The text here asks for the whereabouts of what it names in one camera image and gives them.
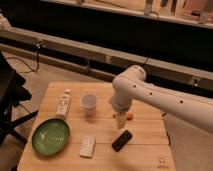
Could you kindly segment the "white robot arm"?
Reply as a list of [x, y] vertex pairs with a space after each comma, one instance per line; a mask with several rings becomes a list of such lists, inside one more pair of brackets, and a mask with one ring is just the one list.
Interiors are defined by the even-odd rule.
[[110, 103], [118, 115], [128, 112], [137, 100], [213, 133], [213, 99], [155, 86], [145, 79], [146, 72], [138, 65], [113, 79]]

